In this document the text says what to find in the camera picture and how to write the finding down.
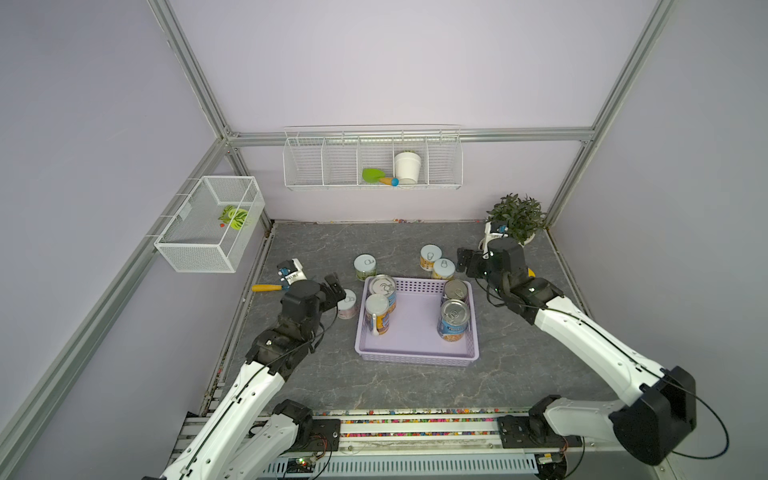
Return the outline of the dark purple can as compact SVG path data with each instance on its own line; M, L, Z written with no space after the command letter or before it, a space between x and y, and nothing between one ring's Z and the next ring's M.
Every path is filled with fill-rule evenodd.
M467 285L459 279L448 280L444 284L443 300L452 301L458 300L465 302L469 296L469 289Z

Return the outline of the yellow label small can front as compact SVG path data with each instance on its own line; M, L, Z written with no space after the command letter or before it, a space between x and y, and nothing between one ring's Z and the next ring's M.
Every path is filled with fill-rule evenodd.
M447 258L441 258L433 263L432 278L451 280L456 273L455 263Z

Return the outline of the blue soup can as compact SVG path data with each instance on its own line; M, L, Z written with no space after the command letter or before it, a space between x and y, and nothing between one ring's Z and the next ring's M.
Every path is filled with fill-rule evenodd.
M395 280L385 274L379 274L372 278L368 287L369 295L383 295L388 301L388 312L392 313L396 308L396 282Z
M441 305L437 332L443 340L458 341L464 336L470 318L470 310L465 302L446 300Z

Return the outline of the orange label small can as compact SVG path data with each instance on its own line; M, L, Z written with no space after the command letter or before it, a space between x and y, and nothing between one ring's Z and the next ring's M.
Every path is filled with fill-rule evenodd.
M434 268L434 264L442 257L442 249L434 244L424 245L420 250L420 267L428 272Z

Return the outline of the pink label small can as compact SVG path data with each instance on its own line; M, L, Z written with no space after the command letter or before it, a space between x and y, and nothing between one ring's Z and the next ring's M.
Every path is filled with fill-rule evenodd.
M354 319L359 312L357 295L351 289L346 289L345 294L346 296L337 304L338 317L344 320Z

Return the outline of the tall colourful snack tube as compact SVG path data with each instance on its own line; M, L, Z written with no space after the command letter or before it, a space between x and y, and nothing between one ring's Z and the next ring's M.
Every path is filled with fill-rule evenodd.
M375 336L383 335L389 328L389 300L383 294L370 295L364 305L365 323Z

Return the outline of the green label small can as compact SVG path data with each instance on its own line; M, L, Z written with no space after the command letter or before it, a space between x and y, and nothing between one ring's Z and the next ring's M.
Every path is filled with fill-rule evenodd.
M377 275L377 260L371 254L358 255L353 261L353 266L356 278L361 282Z

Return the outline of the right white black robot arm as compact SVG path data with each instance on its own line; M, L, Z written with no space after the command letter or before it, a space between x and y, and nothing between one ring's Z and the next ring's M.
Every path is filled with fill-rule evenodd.
M567 347L614 391L611 402L550 395L528 412L538 436L580 436L620 444L657 466L696 428L696 382L681 367L668 370L637 353L582 312L555 284L530 275L514 239L485 250L460 248L458 271L483 280L502 304Z

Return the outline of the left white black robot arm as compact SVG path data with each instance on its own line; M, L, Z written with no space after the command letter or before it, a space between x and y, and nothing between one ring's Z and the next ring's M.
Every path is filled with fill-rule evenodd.
M300 362L322 341L327 332L322 315L337 310L345 297L336 274L326 276L323 283L293 282L281 299L276 322L256 337L221 404L160 477L256 479L280 454L305 445L311 437L312 410L291 400L278 404L253 437L246 435Z

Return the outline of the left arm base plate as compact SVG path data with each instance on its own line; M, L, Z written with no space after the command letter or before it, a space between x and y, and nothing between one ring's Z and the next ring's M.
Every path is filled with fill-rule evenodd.
M341 439L341 421L338 419L312 419L299 427L297 438L288 452L336 452Z

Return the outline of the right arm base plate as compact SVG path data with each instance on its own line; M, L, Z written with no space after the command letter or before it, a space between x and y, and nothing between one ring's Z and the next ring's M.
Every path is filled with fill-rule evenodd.
M505 415L498 417L497 427L503 449L544 448L565 451L584 445L581 437L563 437L537 420L531 423L528 416Z

